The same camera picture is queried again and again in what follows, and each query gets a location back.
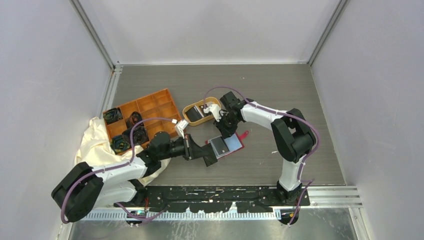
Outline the red leather card holder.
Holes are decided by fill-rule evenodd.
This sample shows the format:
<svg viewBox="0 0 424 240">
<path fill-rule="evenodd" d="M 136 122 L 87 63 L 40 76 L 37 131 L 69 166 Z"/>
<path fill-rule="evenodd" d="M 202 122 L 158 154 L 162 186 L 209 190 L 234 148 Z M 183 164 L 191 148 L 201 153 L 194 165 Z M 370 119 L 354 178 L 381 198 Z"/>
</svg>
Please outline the red leather card holder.
<svg viewBox="0 0 424 240">
<path fill-rule="evenodd" d="M 226 138 L 226 139 L 224 139 L 224 141 L 225 141 L 225 143 L 226 143 L 226 145 L 228 146 L 228 148 L 229 148 L 229 153 L 228 154 L 226 154 L 226 155 L 224 155 L 224 156 L 222 156 L 222 157 L 219 157 L 219 158 L 217 158 L 217 159 L 221 159 L 221 158 L 223 158 L 223 157 L 225 157 L 225 156 L 227 156 L 227 155 L 230 155 L 230 154 L 232 154 L 232 153 L 234 153 L 234 152 L 237 152 L 237 151 L 239 151 L 239 150 L 241 150 L 241 149 L 243 149 L 244 147 L 245 147 L 245 145 L 244 145 L 244 143 L 243 143 L 243 140 L 247 137 L 249 135 L 249 131 L 245 131 L 245 132 L 243 132 L 241 135 L 239 135 L 238 133 L 235 133 L 234 135 L 232 135 L 231 137 L 228 137 L 228 138 Z"/>
</svg>

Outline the tan oval tray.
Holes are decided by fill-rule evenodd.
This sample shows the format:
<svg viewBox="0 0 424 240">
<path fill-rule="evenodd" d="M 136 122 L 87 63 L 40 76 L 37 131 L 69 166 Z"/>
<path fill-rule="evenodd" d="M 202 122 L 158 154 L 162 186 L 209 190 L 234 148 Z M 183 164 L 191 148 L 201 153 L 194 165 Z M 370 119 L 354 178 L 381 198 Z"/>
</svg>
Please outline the tan oval tray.
<svg viewBox="0 0 424 240">
<path fill-rule="evenodd" d="M 183 111 L 182 115 L 188 124 L 192 127 L 203 124 L 207 121 L 214 120 L 212 113 L 204 112 L 204 106 L 209 107 L 210 105 L 218 105 L 221 108 L 221 103 L 215 97 L 206 97 L 198 102 L 187 105 Z"/>
</svg>

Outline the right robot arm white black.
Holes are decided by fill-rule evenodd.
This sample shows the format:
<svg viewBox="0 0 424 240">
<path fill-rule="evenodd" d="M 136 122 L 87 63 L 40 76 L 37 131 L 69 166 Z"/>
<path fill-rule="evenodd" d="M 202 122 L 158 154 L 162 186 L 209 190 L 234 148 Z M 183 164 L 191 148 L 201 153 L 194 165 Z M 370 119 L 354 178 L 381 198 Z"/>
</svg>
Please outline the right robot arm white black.
<svg viewBox="0 0 424 240">
<path fill-rule="evenodd" d="M 223 138 L 236 133 L 240 122 L 254 123 L 272 131 L 277 150 L 283 158 L 282 170 L 276 183 L 277 198 L 283 205 L 291 205 L 302 188 L 301 176 L 308 157 L 318 140 L 312 126 L 305 121 L 302 112 L 263 106 L 245 98 L 240 100 L 232 91 L 220 98 L 223 107 L 210 104 L 204 113 L 214 117 L 214 126 Z"/>
</svg>

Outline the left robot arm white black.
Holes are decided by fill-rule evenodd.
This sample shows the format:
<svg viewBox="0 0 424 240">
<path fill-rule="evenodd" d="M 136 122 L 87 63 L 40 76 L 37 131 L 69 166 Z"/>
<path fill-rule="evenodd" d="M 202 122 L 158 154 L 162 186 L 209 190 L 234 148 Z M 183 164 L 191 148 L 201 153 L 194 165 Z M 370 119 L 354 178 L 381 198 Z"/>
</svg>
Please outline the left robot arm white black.
<svg viewBox="0 0 424 240">
<path fill-rule="evenodd" d="M 202 158 L 208 167 L 218 161 L 210 143 L 200 146 L 189 133 L 171 140 L 167 132 L 160 131 L 145 149 L 134 153 L 129 160 L 98 166 L 80 162 L 51 193 L 60 207 L 62 222 L 77 222 L 91 210 L 115 203 L 141 206 L 146 193 L 139 179 L 158 173 L 162 162 L 175 157 L 187 161 Z"/>
</svg>

